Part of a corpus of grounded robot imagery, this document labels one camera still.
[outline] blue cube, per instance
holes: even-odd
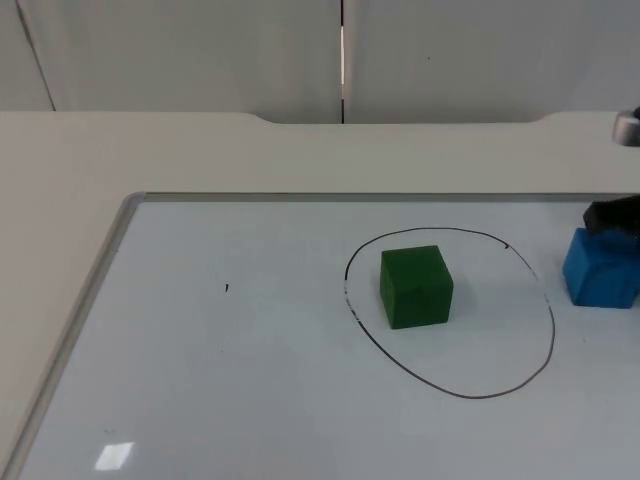
[[[621,232],[576,230],[563,273],[574,305],[631,308],[640,291],[637,239]]]

